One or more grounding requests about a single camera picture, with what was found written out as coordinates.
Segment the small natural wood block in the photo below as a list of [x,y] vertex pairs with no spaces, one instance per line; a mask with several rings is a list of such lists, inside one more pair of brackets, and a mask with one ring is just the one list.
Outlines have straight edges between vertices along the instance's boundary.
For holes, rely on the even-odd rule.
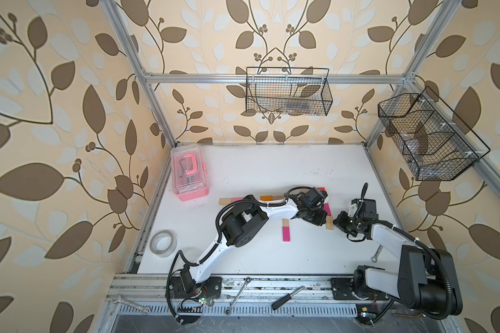
[[333,217],[332,216],[327,216],[326,217],[326,229],[327,230],[334,230]]

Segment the magenta block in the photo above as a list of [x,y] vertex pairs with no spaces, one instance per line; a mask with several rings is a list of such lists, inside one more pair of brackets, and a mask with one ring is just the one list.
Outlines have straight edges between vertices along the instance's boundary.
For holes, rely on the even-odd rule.
[[282,236],[283,236],[283,242],[290,242],[290,228],[289,227],[282,228]]
[[331,216],[332,213],[331,213],[331,209],[330,209],[330,206],[328,203],[325,203],[324,204],[324,211],[327,213],[328,216]]

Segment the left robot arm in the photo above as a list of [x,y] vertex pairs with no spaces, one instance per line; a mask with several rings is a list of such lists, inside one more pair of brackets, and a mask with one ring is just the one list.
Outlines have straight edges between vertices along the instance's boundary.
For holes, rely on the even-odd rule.
[[177,251],[167,277],[165,298],[171,315],[182,326],[193,320],[190,308],[183,304],[176,309],[172,299],[193,301],[203,307],[220,296],[219,277],[211,277],[216,264],[235,248],[250,243],[270,220],[302,219],[315,226],[326,223],[324,209],[327,193],[322,188],[294,187],[284,194],[284,199],[259,201],[248,195],[224,206],[215,218],[217,237],[194,262],[183,251]]

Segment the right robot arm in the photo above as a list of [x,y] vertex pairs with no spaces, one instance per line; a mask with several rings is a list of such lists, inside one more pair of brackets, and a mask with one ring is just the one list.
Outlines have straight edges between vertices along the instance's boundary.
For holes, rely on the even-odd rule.
[[393,273],[360,265],[350,282],[334,278],[333,291],[343,289],[361,301],[384,295],[390,300],[385,310],[398,302],[436,320],[460,315],[463,300],[451,254],[431,248],[393,223],[379,219],[375,200],[365,196],[367,190],[364,185],[360,198],[352,200],[348,211],[341,212],[333,224],[351,242],[376,242],[398,259],[399,268]]

